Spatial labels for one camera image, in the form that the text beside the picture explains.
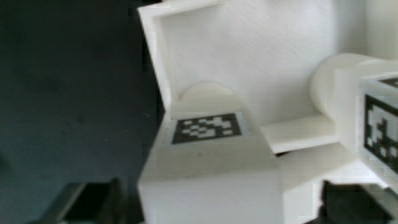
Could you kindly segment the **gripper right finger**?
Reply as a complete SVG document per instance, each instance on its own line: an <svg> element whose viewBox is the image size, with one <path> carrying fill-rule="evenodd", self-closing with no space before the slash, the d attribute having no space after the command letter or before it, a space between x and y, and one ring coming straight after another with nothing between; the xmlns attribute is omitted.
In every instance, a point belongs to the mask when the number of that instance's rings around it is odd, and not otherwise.
<svg viewBox="0 0 398 224"><path fill-rule="evenodd" d="M323 182L317 224L390 224L396 218L358 184Z"/></svg>

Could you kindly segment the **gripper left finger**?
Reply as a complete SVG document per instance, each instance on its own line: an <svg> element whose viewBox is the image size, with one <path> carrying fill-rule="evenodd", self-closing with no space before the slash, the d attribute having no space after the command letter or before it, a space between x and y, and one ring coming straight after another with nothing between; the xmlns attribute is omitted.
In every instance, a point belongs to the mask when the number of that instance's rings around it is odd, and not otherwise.
<svg viewBox="0 0 398 224"><path fill-rule="evenodd" d="M120 181L71 183L40 218L40 224L120 224Z"/></svg>

